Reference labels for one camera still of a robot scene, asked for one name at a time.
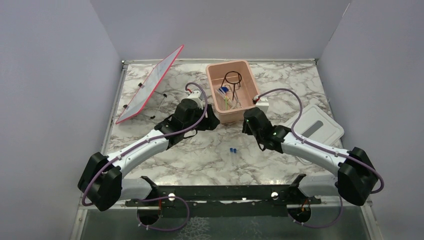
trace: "red frame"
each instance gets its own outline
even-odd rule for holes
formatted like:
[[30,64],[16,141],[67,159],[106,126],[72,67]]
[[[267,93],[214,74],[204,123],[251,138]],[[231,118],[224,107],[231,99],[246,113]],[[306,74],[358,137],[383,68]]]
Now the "red frame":
[[[134,113],[133,115],[131,115],[131,116],[129,116],[129,117],[127,117],[127,118],[125,118],[125,119],[122,119],[121,121],[118,121],[118,120],[116,120],[116,123],[115,124],[120,124],[120,123],[122,123],[123,121],[125,121],[125,120],[128,120],[128,119],[130,119],[130,118],[132,118],[132,117],[134,117],[135,115],[138,115],[144,108],[145,108],[145,106],[146,106],[146,104],[147,104],[147,102],[149,101],[149,99],[152,97],[152,95],[153,95],[153,93],[155,92],[155,90],[158,88],[158,86],[159,86],[159,84],[162,82],[162,79],[164,79],[164,77],[165,77],[165,75],[167,74],[167,72],[168,72],[168,70],[171,68],[171,66],[174,64],[174,62],[175,62],[175,60],[177,59],[177,57],[178,57],[178,55],[180,55],[180,53],[181,53],[181,51],[183,50],[183,48],[184,48],[184,44],[183,45],[181,45],[181,46],[179,46],[177,49],[179,49],[179,48],[181,48],[179,51],[178,51],[178,53],[176,54],[176,56],[174,57],[174,59],[172,60],[172,62],[171,62],[171,64],[168,66],[168,68],[166,69],[166,71],[165,71],[165,73],[163,73],[163,75],[162,75],[162,77],[159,79],[159,81],[157,82],[157,84],[156,84],[156,86],[153,88],[153,91],[150,93],[150,95],[147,97],[147,99],[146,99],[146,101],[144,102],[144,104],[143,104],[143,106],[141,106],[141,108],[140,108],[140,110],[137,112],[137,113]],[[146,78],[146,80],[148,80],[149,79],[149,77],[150,77],[150,74],[152,74],[152,72],[153,72],[153,70],[160,64],[160,63],[162,63],[167,57],[169,57],[171,54],[173,54],[177,49],[175,49],[174,51],[172,51],[168,56],[166,56],[164,59],[162,59],[162,61],[160,61],[160,62],[158,62],[157,64],[156,64],[156,66],[154,66],[154,68],[151,70],[151,72],[148,74],[148,76],[147,76],[147,78]],[[130,103],[131,103],[131,101],[134,99],[134,97],[137,95],[137,93],[139,92],[139,90],[141,89],[141,87],[137,90],[137,92],[135,92],[135,94],[134,94],[134,96],[132,96],[132,98],[131,98],[131,100],[129,101],[129,103],[128,103],[128,105],[130,105]],[[124,112],[125,112],[125,110],[123,111],[123,112],[121,112],[121,114],[119,115],[119,117],[118,117],[118,119],[120,119],[121,118],[121,116],[122,116],[122,114],[124,114]]]

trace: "glass panel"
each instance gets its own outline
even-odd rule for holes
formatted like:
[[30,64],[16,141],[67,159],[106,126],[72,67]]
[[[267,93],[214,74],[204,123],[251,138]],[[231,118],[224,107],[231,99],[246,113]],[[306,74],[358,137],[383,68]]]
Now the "glass panel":
[[[338,214],[338,207],[315,207],[309,224],[323,225]],[[160,219],[154,225],[172,228],[183,219]],[[336,225],[309,229],[293,223],[288,217],[194,217],[183,229],[160,232],[138,227],[135,209],[109,209],[87,212],[82,240],[369,240],[371,239],[360,207],[347,206]]]

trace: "whiteboard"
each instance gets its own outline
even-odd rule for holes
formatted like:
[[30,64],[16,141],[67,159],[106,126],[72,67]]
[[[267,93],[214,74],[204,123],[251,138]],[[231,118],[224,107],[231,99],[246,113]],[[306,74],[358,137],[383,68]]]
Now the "whiteboard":
[[175,59],[183,50],[184,45],[181,45],[173,53],[167,56],[165,59],[160,61],[148,75],[143,85],[138,89],[131,101],[128,103],[125,110],[121,113],[119,118],[116,120],[116,124],[120,124],[123,121],[134,117],[139,114],[146,106],[148,100],[153,95],[155,89],[159,86],[159,83],[164,78],[165,74],[174,63]]

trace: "black motor joint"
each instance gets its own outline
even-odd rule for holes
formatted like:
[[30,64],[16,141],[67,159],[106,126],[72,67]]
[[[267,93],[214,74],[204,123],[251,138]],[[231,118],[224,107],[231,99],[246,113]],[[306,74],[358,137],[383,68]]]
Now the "black motor joint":
[[[206,107],[206,115],[200,123],[193,129],[196,131],[212,131],[220,124],[219,119],[215,116],[212,105],[208,104]],[[163,134],[175,133],[184,130],[195,124],[203,114],[204,110],[192,100],[183,99],[175,109],[174,114],[165,118],[165,120],[158,123],[154,129],[161,131]],[[169,140],[168,149],[184,139],[185,132],[166,137]]]
[[284,137],[291,132],[290,128],[282,125],[272,125],[265,113],[258,107],[246,110],[243,116],[242,133],[253,135],[259,149],[283,153],[281,143],[284,142]]

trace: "marble table surface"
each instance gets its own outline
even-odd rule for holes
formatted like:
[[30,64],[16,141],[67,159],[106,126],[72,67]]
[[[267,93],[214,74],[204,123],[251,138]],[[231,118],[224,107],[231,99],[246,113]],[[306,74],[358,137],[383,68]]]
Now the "marble table surface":
[[[208,101],[213,104],[206,75],[207,65],[176,61],[156,90],[167,94],[156,118],[150,119],[150,116],[163,100],[161,94],[153,94],[139,115],[115,124],[124,110],[122,106],[129,103],[139,88],[138,84],[144,82],[155,66],[130,64],[106,153],[135,142],[173,114],[177,104],[187,96],[184,86],[188,82],[200,84],[208,95]],[[261,62],[251,63],[250,67],[261,93],[274,88],[293,89],[304,107],[315,104],[332,116],[315,63]],[[274,125],[284,124],[299,111],[298,102],[290,93],[272,93],[268,100],[266,115]],[[340,147],[341,143],[337,142],[335,146]],[[237,148],[237,154],[230,155],[230,148]],[[322,175],[329,172],[291,155],[269,150],[262,152],[253,136],[242,133],[240,121],[220,124],[214,131],[199,131],[195,137],[185,139],[140,164],[126,178],[148,176],[158,185],[259,185],[289,184],[301,173]]]

